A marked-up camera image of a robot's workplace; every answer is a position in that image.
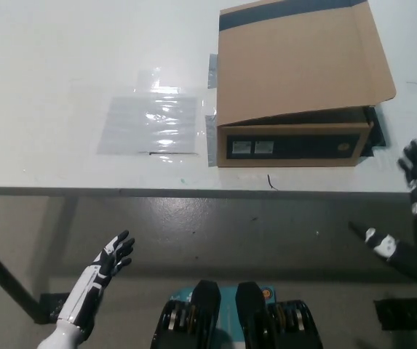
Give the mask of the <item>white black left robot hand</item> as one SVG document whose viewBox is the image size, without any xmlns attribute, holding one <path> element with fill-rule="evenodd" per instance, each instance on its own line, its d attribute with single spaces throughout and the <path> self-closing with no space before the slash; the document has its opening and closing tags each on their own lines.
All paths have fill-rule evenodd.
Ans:
<svg viewBox="0 0 417 349">
<path fill-rule="evenodd" d="M 95 319 L 104 291 L 111 279 L 132 262 L 135 239 L 128 230 L 122 231 L 103 247 L 80 275 L 58 316 L 80 329 L 86 329 Z"/>
</svg>

